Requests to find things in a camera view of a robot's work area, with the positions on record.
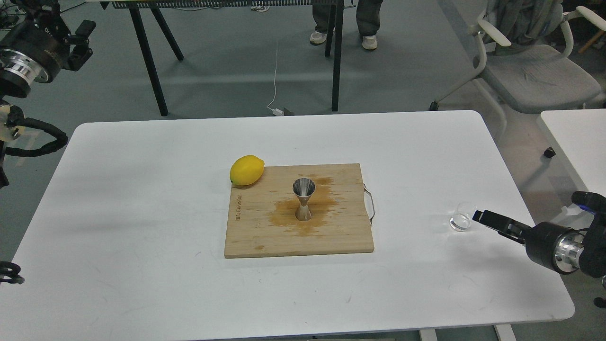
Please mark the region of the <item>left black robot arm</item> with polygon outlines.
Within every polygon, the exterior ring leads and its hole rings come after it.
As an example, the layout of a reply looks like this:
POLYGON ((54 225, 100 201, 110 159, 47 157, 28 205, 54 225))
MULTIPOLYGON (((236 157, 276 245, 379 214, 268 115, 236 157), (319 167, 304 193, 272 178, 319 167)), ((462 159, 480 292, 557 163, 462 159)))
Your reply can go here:
POLYGON ((1 40, 1 157, 40 157, 62 149, 68 142, 67 134, 52 124, 26 117, 22 108, 4 98, 24 99, 33 82, 51 83, 62 70, 79 71, 93 54, 89 36, 97 25, 84 20, 71 32, 57 0, 16 0, 14 4, 25 13, 25 19, 1 40), (52 136, 52 142, 33 150, 8 147, 27 128, 52 136))

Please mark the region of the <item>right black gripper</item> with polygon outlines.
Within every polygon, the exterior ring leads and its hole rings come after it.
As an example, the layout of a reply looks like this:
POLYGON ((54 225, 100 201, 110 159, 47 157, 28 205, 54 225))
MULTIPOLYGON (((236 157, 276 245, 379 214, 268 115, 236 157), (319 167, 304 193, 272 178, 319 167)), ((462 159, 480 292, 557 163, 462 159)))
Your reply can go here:
POLYGON ((529 259, 547 269, 559 274, 571 274, 580 269, 579 259, 584 250, 585 235, 571 227, 550 222, 530 227, 488 210, 475 211, 472 220, 510 240, 525 244, 529 259))

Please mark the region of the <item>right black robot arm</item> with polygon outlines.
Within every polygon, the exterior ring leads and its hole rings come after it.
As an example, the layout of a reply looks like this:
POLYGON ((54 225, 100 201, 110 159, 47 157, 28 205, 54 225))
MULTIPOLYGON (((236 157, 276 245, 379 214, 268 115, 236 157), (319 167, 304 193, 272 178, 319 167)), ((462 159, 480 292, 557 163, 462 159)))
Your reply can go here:
POLYGON ((530 227, 492 211, 475 211, 472 220, 525 246, 529 259, 559 274, 581 270, 600 278, 606 273, 606 199, 595 192, 576 191, 572 203, 593 215, 589 227, 574 230, 551 222, 530 227))

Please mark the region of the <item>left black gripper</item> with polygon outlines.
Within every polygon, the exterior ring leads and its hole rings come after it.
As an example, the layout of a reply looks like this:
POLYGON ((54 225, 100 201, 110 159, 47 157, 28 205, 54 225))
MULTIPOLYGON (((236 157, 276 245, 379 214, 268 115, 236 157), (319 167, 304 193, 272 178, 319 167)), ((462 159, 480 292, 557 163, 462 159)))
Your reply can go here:
POLYGON ((76 32, 65 39, 69 47, 55 39, 50 31, 62 30, 61 5, 58 0, 10 0, 23 11, 25 19, 18 22, 1 40, 1 79, 14 84, 50 83, 59 71, 77 72, 89 60, 93 50, 89 36, 96 22, 84 20, 76 32))

